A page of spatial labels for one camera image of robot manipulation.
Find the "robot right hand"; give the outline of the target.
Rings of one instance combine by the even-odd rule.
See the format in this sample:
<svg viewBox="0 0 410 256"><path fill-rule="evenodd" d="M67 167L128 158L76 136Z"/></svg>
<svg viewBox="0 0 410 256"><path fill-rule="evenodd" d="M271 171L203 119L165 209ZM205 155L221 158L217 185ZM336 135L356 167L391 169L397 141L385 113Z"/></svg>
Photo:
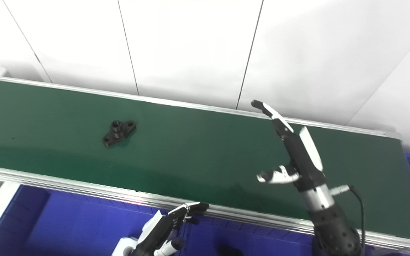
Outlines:
<svg viewBox="0 0 410 256"><path fill-rule="evenodd" d="M309 130L303 126L296 133L291 125L272 107L259 100L251 102L252 107L261 110L271 120L276 134L283 141L290 158L289 164L257 174L257 180L268 184L293 183L299 192L317 192L326 184L320 155Z"/></svg>

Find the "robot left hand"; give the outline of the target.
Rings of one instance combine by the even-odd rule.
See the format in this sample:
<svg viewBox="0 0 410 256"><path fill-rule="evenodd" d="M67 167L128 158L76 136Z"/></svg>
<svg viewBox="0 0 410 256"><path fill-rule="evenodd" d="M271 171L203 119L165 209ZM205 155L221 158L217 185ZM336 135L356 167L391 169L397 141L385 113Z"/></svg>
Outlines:
<svg viewBox="0 0 410 256"><path fill-rule="evenodd" d="M129 253L130 256L172 256L184 247L178 231L184 223L198 225L195 216L203 216L209 204L190 202L182 204L167 214L158 211L142 228L142 233Z"/></svg>

